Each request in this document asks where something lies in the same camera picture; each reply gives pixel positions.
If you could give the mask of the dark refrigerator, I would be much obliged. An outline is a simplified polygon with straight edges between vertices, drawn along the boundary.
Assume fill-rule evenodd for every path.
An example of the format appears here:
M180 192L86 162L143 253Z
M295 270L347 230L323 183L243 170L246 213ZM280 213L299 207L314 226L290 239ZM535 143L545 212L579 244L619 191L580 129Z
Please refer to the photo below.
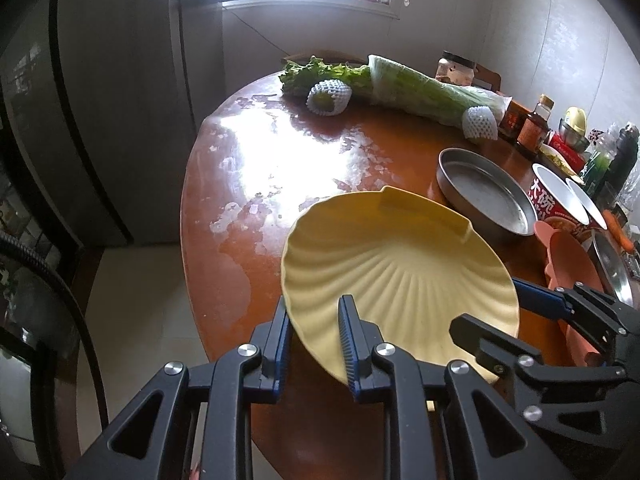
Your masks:
M1 166L26 242L73 271L109 247L174 244L203 117L203 0L1 0Z

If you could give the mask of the orange carrot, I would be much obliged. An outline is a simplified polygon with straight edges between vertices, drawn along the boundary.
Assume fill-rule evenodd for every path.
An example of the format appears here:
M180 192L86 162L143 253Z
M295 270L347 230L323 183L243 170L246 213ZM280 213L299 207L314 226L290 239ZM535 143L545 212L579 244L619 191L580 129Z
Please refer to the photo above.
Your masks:
M608 228L608 232L610 232L616 243L619 244L627 254L633 254L636 251L634 243L624 233L620 226L620 222L618 222L612 211L605 209L602 211L602 217L605 221L606 227Z

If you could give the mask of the yellow shell-shaped plate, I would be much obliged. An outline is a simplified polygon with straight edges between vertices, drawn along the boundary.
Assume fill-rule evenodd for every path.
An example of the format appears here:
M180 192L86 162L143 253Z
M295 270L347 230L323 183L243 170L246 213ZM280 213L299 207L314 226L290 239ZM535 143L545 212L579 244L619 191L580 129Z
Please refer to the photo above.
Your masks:
M416 359L470 358L449 335L469 313L512 337L520 307L506 267L469 219L400 188L337 195L295 222L281 258L281 287L296 334L317 363L346 380L338 300Z

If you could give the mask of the foam-netted fruit left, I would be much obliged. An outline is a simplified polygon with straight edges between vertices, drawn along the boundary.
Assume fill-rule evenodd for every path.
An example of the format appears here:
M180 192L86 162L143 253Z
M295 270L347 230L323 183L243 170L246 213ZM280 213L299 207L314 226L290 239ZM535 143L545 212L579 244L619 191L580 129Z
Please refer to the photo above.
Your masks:
M352 88L338 79L327 79L315 84L309 91L306 107L319 116L342 114L352 98Z

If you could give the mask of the clear jar black lid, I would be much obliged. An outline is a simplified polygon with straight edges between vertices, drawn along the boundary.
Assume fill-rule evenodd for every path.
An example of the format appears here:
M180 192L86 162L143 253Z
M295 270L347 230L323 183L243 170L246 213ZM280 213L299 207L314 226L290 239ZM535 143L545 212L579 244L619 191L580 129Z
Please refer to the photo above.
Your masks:
M476 63L449 51L442 52L437 65L435 79L446 84L470 86L476 73Z

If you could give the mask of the red packet box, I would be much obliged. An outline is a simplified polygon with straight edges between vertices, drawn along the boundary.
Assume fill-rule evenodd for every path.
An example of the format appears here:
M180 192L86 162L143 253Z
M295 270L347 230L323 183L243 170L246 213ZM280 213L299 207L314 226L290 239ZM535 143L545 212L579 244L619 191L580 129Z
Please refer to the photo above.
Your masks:
M585 167L585 159L581 154L575 152L570 146L568 146L560 137L559 133L551 131L548 135L547 144L560 153L568 163L568 166L576 171L578 174Z

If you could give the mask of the wrapped napa cabbage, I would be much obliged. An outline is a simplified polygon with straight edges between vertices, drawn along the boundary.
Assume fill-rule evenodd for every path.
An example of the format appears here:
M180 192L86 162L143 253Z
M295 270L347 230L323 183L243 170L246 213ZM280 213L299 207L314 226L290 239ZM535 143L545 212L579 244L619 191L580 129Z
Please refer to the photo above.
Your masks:
M471 107L487 106L498 124L512 99L490 90L444 84L398 62L369 55L372 101L441 125L462 128L462 117Z

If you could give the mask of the yellow object in bowl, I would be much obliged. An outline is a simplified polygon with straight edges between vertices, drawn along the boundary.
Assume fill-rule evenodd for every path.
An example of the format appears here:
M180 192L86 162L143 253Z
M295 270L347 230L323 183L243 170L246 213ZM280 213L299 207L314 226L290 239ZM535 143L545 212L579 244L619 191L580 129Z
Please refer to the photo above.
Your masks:
M577 106L570 106L564 116L564 122L580 136L584 136L587 131L587 114Z

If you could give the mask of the foam-netted fruit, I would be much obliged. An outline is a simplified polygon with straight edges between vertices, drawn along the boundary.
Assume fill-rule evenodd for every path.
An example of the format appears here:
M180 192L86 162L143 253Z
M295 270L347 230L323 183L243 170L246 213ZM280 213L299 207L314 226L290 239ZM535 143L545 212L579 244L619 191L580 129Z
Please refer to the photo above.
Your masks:
M306 107L319 116L342 114L352 98L352 88L338 79L327 79L315 84L309 91Z
M480 143L498 139L496 118L488 106L473 106L462 115L462 131L465 139Z

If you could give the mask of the round metal pan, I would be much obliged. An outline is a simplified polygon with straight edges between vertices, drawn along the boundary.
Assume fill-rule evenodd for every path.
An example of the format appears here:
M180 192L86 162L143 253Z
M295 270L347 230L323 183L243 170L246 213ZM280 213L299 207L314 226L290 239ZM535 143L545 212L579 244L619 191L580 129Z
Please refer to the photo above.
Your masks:
M445 148L438 154L436 181L454 210L488 240L534 235L538 218L532 202L518 182L488 158L464 148Z

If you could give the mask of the red chili sauce jar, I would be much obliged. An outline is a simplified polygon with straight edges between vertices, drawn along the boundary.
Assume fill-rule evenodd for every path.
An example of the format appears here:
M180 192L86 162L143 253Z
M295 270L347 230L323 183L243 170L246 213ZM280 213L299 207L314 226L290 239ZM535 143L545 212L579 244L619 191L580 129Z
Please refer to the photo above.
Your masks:
M498 133L504 140L514 144L520 135L530 110L512 100L498 125Z

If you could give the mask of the small steel bowl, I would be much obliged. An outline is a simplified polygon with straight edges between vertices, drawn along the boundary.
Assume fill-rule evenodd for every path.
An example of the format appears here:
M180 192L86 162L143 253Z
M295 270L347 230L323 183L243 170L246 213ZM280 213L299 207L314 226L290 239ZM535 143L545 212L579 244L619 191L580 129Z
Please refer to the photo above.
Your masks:
M559 121L559 135L562 141L577 154L582 154L587 151L590 144L589 140L583 133L575 130L563 118Z

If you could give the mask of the red instant noodle bowl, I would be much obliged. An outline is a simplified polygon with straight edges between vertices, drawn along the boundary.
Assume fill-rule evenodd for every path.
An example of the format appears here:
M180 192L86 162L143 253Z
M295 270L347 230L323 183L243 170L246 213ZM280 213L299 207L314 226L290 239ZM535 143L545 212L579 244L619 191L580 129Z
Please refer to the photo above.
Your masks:
M587 211L570 187L541 164L533 164L532 169L534 177L527 196L537 218L567 232L589 226Z

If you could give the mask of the green lettuce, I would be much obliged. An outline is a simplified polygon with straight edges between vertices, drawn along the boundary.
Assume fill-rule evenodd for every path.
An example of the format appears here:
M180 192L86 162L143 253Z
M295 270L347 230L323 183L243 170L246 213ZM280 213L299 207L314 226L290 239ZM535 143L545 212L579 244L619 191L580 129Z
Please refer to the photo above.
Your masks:
M279 79L282 93L285 96L296 96L296 98L306 96L315 84L324 80L344 82L352 89L352 95L358 98L369 99L373 93L369 66L328 64L314 55L306 64L286 62Z

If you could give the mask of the foam-netted fruit right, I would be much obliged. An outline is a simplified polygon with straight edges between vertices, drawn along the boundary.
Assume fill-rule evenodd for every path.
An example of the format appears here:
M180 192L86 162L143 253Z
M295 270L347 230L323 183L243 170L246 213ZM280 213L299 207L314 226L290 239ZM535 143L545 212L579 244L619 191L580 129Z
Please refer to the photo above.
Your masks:
M465 139L480 143L498 139L496 118L488 106L473 106L462 115L462 131Z

